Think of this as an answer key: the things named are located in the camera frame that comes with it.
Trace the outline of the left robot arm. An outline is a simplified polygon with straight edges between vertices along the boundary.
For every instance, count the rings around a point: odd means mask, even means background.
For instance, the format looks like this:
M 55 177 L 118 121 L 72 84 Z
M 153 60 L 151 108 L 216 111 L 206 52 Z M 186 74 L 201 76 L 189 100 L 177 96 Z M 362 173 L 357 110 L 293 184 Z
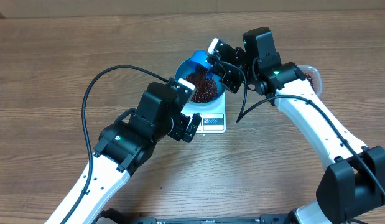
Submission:
M 136 109 L 102 130 L 92 161 L 47 223 L 93 223 L 163 137 L 190 142 L 202 119 L 182 109 L 194 92 L 195 86 L 182 78 L 150 83 Z

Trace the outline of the blue plastic measuring scoop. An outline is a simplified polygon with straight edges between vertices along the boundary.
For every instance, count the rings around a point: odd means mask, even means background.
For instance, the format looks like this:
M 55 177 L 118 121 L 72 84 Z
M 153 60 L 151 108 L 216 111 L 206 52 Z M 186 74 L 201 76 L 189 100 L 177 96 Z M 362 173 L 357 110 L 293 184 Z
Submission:
M 206 68 L 207 70 L 211 69 L 211 64 L 208 62 L 208 55 L 204 50 L 197 50 L 194 52 L 190 57 L 190 61 Z

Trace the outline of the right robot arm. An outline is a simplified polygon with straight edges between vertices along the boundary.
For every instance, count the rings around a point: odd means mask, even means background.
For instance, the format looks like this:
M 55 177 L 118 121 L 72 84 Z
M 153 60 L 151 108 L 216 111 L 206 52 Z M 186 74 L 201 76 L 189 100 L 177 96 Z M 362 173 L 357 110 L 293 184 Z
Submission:
M 243 47 L 213 39 L 208 63 L 230 92 L 254 85 L 283 112 L 317 153 L 324 175 L 315 200 L 293 209 L 285 223 L 350 223 L 385 205 L 385 150 L 368 147 L 351 134 L 314 92 L 294 63 L 282 63 L 272 32 L 260 27 L 243 34 Z

